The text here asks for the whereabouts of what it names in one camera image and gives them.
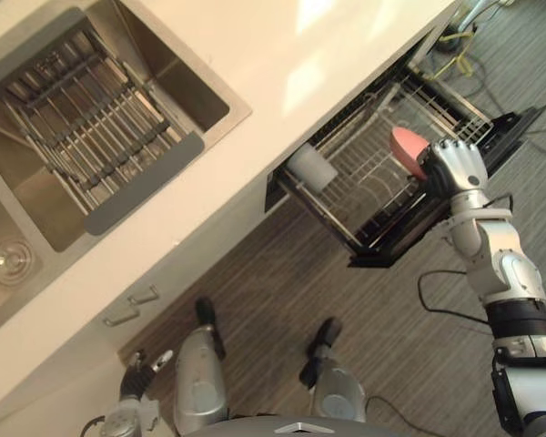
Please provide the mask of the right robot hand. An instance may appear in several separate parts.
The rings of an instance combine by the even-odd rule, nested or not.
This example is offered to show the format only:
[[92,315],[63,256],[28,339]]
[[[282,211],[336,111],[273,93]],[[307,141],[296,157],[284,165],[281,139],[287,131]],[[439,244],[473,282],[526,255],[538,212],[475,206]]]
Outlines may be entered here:
[[488,186],[488,172],[474,144],[443,139],[428,145],[420,153],[419,163],[426,175],[426,191],[438,198],[451,198]]

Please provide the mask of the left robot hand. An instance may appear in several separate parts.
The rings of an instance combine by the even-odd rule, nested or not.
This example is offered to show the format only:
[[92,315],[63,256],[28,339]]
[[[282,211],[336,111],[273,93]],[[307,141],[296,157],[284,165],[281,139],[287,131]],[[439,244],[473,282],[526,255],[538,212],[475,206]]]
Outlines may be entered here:
[[119,400],[140,401],[156,375],[174,356],[172,350],[164,351],[151,363],[147,362],[144,349],[137,350],[130,359],[119,386]]

